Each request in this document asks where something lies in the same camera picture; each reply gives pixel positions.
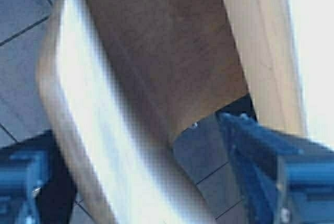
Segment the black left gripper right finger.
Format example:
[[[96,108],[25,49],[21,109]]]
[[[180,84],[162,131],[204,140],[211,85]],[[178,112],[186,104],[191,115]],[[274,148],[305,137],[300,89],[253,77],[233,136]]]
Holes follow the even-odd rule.
[[[249,223],[333,223],[333,151],[217,113]]]

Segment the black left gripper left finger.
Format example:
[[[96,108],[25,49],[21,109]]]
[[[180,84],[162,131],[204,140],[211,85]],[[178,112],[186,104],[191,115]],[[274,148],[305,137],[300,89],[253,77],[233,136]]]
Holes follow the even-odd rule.
[[[1,148],[1,223],[70,223],[75,199],[51,130]]]

